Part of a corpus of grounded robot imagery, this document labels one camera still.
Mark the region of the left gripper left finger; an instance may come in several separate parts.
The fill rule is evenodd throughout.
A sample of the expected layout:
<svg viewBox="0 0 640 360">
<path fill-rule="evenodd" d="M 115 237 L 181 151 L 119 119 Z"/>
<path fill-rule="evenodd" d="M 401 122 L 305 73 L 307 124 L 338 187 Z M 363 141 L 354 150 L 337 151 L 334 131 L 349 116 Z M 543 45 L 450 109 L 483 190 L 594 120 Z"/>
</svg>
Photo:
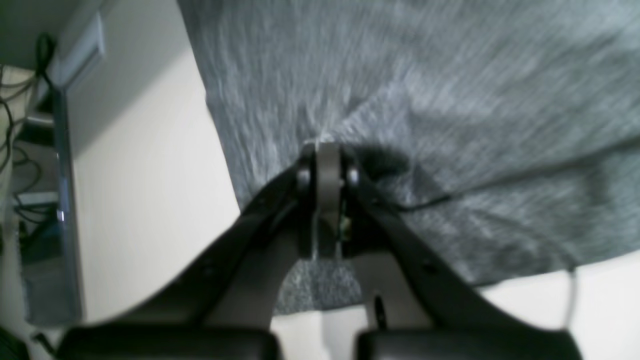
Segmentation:
<svg viewBox="0 0 640 360">
<path fill-rule="evenodd" d="M 123 316 L 69 330 L 58 360 L 280 360 L 281 285 L 313 253 L 317 148 L 270 180 L 169 285 Z"/>
</svg>

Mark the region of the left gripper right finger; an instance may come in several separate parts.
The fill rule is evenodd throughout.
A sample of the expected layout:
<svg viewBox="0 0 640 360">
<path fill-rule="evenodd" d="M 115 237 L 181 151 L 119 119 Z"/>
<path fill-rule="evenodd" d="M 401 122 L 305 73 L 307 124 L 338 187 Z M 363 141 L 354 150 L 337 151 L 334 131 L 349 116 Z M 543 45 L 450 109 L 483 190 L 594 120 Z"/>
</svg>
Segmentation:
<svg viewBox="0 0 640 360">
<path fill-rule="evenodd" d="M 400 218 L 341 146 L 327 146 L 327 255 L 352 260 L 370 330 L 357 360 L 580 360 L 567 330 L 487 301 Z"/>
</svg>

